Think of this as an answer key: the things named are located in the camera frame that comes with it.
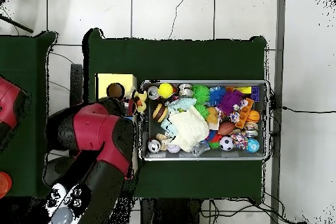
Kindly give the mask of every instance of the blue ball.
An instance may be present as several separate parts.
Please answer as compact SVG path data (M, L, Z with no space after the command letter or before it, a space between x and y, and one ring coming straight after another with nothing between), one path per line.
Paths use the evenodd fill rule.
M247 143L247 149L248 152L256 152L259 149L259 142L258 140L254 138L249 138L249 142Z

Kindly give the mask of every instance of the yellow ball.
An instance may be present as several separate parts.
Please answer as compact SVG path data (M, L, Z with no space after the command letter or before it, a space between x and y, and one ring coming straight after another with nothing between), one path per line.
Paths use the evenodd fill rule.
M159 95L164 99L168 99L173 94L173 86L169 83L162 83L159 86Z

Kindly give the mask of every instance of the orange object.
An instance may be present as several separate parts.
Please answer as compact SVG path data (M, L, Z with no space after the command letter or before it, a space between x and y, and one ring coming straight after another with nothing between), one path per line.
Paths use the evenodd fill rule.
M4 197L12 187L12 179L5 172L0 172L0 198Z
M249 112L252 108L252 105L254 103L253 100L251 99L246 99L248 101L247 106L244 106L241 110L240 110L240 116L239 116L239 121L236 122L235 126L242 129L244 127L244 124L246 122L246 119L249 115Z
M233 92L234 91L234 88L233 87L225 87L225 89L228 91L228 92Z
M260 114L256 110L251 110L246 119L247 122L252 122L252 123L257 123L259 122L259 120L260 120Z

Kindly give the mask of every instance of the orange basketball toy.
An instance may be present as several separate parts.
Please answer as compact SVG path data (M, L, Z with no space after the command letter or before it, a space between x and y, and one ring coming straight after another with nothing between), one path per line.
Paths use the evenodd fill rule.
M259 122L259 120L260 120L260 115L258 111L256 110L251 110L246 119L247 122L252 122L252 123L257 123Z

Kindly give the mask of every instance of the pink toy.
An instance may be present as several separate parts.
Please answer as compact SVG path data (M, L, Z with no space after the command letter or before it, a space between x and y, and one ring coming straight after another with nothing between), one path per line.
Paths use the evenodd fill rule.
M222 110L224 115L229 116L231 113L234 112L234 105L240 105L243 96L244 94L239 92L238 90L234 90L233 92L229 92L226 90L226 94L223 96L222 101L217 106L217 108L219 110Z

